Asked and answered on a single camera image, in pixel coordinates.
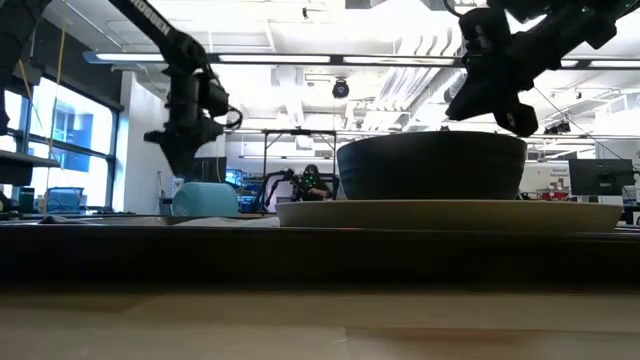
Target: plate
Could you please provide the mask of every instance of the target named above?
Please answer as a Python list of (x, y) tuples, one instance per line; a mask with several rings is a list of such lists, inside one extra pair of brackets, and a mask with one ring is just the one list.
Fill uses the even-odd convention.
[(281, 226), (394, 230), (611, 232), (622, 206), (514, 200), (345, 200), (276, 205)]

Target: person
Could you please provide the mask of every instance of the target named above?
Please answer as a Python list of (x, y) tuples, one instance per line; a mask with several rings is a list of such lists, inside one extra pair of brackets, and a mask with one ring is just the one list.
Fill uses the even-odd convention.
[(320, 170), (314, 164), (309, 164), (304, 168), (303, 178), (309, 185), (302, 193), (302, 201), (322, 201), (332, 196), (331, 190), (324, 181), (318, 179)]

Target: black bowl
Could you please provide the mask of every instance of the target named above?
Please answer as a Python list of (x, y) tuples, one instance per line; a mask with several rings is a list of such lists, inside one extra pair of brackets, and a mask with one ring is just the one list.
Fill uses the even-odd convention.
[(526, 159), (516, 137), (466, 131), (380, 136), (338, 150), (349, 200), (511, 200)]

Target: window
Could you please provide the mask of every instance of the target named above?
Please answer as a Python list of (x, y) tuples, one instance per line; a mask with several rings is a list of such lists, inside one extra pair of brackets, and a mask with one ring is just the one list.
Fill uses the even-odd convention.
[[(22, 106), (25, 100), (22, 96), (11, 91), (4, 92), (4, 103), (7, 115), (9, 115), (9, 129), (18, 130), (22, 120)], [(15, 152), (18, 148), (16, 139), (12, 136), (0, 136), (0, 150)], [(13, 186), (3, 185), (3, 192), (7, 197), (11, 197)]]
[(56, 87), (55, 82), (47, 79), (42, 79), (35, 87), (29, 132), (109, 154), (113, 112), (63, 86), (58, 88), (56, 101)]
[[(49, 146), (40, 143), (29, 143), (29, 155), (47, 158)], [(108, 166), (107, 160), (86, 154), (75, 153), (53, 148), (56, 160), (61, 168), (34, 168), (31, 187), (35, 196), (42, 195), (48, 187), (80, 187), (83, 188), (82, 203), (87, 206), (105, 206)]]
[(0, 150), (16, 151), (16, 139), (11, 136), (0, 136)]
[(36, 196), (44, 196), (47, 188), (79, 187), (83, 188), (83, 204), (110, 205), (114, 113), (64, 86), (57, 89), (56, 100), (56, 88), (55, 82), (44, 78), (34, 87), (28, 154), (49, 157), (46, 141), (52, 138), (51, 158), (60, 168), (34, 168), (30, 186)]
[(20, 119), (22, 115), (22, 101), (23, 101), (22, 96), (18, 94), (14, 94), (11, 91), (4, 92), (4, 102), (7, 110), (7, 115), (9, 115), (10, 129), (17, 130), (20, 127)]

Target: monitor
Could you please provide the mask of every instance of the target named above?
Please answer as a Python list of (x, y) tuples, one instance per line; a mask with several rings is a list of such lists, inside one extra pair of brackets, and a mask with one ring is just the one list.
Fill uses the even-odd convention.
[(631, 160), (570, 159), (569, 176), (573, 195), (622, 195), (623, 186), (635, 185)]

